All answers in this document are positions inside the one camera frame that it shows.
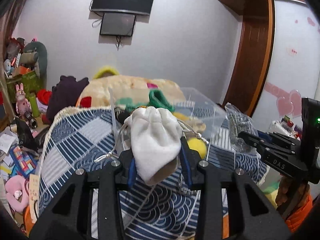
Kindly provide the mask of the right hand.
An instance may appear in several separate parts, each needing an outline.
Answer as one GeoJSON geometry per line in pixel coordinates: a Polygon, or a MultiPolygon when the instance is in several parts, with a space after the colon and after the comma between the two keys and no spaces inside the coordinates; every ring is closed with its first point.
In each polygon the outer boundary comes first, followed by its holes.
{"type": "MultiPolygon", "coordinates": [[[[285,203],[287,201],[287,192],[289,190],[289,187],[292,183],[291,178],[287,178],[285,176],[282,176],[280,183],[279,183],[279,188],[278,188],[278,193],[276,196],[276,205],[280,206],[281,204],[285,203]]],[[[297,207],[300,208],[304,206],[308,200],[308,196],[310,194],[310,185],[305,185],[305,184],[300,184],[299,189],[298,189],[298,194],[299,194],[299,199],[300,202],[297,204],[297,207]]]]}

